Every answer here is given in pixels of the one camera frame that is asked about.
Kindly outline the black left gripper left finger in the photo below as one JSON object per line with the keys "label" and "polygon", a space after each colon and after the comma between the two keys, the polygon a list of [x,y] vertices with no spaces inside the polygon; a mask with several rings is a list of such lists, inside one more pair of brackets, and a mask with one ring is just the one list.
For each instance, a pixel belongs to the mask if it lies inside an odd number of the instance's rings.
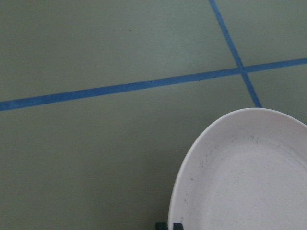
{"label": "black left gripper left finger", "polygon": [[155,230],[166,230],[166,223],[165,222],[157,222],[155,224]]}

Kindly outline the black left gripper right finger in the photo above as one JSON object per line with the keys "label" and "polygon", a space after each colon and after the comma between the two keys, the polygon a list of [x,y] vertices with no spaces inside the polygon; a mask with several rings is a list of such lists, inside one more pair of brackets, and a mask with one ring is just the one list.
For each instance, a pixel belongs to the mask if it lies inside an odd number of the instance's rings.
{"label": "black left gripper right finger", "polygon": [[183,224],[182,223],[174,223],[173,224],[173,230],[183,230]]}

